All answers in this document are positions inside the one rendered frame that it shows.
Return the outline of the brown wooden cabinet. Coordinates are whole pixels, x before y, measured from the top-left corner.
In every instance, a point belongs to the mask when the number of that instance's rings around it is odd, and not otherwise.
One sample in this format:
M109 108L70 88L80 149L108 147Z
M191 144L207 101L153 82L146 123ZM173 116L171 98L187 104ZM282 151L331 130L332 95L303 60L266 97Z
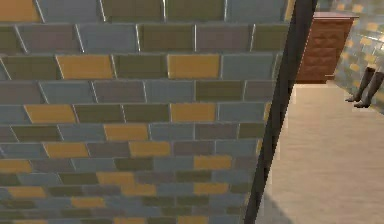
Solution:
M298 84L324 84L333 80L340 55L357 16L315 12L296 76Z

